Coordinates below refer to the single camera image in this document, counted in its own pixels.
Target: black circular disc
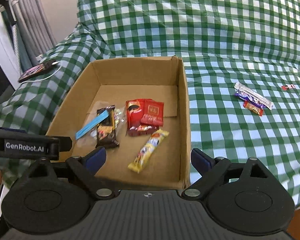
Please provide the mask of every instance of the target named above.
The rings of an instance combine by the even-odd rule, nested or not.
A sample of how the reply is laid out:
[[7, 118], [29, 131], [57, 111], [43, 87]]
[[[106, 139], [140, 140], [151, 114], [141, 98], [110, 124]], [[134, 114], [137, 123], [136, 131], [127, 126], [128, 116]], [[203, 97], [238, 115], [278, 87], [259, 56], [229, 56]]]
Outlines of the black circular disc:
[[266, 235], [284, 229], [294, 212], [291, 197], [279, 183], [253, 179], [213, 190], [207, 198], [212, 217], [225, 228], [246, 235]]
[[2, 202], [2, 215], [19, 231], [47, 234], [78, 223], [89, 206], [88, 195], [75, 185], [32, 178], [24, 186], [8, 192]]

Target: braided hose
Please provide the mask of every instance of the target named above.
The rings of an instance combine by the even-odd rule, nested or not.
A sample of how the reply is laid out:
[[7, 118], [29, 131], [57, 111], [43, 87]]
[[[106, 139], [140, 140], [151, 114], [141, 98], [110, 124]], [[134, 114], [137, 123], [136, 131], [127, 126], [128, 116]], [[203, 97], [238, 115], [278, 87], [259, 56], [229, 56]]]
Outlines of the braided hose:
[[18, 33], [17, 33], [17, 25], [16, 24], [12, 26], [12, 38], [13, 38], [14, 54], [16, 55], [16, 60], [17, 60], [17, 71], [18, 71], [18, 78], [19, 78], [22, 75], [22, 69], [21, 69], [21, 63], [20, 63]]

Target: cable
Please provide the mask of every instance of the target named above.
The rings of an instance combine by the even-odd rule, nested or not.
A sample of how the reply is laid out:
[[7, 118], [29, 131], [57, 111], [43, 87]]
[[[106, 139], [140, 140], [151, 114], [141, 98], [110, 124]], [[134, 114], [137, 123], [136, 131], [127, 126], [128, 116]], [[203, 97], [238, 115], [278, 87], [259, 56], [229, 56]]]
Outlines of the cable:
[[13, 39], [14, 54], [16, 55], [16, 60], [17, 60], [17, 71], [18, 71], [18, 78], [19, 78], [22, 75], [22, 69], [21, 69], [20, 55], [19, 55], [17, 24], [12, 26], [12, 39]]
[[60, 69], [62, 68], [62, 66], [60, 66], [53, 74], [51, 74], [50, 76], [46, 77], [46, 78], [43, 78], [43, 79], [38, 79], [38, 80], [27, 80], [27, 81], [23, 81], [19, 84], [19, 86], [23, 85], [23, 84], [26, 84], [26, 83], [35, 83], [35, 82], [40, 82], [40, 81], [44, 81], [48, 78], [51, 78], [54, 74], [56, 74]]

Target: purple candy wrapper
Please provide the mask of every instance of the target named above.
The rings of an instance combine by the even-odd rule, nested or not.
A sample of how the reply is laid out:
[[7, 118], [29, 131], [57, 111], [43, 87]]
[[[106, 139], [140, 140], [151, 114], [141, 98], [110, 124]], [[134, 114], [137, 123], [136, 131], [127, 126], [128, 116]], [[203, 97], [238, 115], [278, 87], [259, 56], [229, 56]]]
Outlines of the purple candy wrapper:
[[241, 98], [244, 101], [248, 101], [249, 103], [253, 104], [254, 106], [256, 106], [260, 109], [263, 109], [264, 107], [266, 107], [258, 99], [256, 99], [252, 95], [247, 94], [246, 92], [238, 90], [234, 95]]

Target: cardboard box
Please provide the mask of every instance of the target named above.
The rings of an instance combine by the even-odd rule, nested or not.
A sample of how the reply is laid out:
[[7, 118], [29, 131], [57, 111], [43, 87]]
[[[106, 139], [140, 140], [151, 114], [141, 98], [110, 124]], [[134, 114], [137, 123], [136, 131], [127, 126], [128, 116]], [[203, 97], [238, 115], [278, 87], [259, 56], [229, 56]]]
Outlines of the cardboard box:
[[73, 147], [60, 153], [60, 160], [85, 156], [95, 147], [78, 145], [75, 133], [87, 122], [95, 102], [106, 101], [116, 107], [127, 100], [152, 98], [164, 102], [164, 126], [170, 134], [154, 151], [139, 174], [128, 170], [150, 135], [126, 136], [119, 131], [120, 147], [107, 151], [106, 163], [96, 176], [133, 184], [181, 189], [189, 186], [190, 121], [186, 75], [181, 58], [115, 58], [90, 62], [68, 92], [47, 135], [70, 136]]

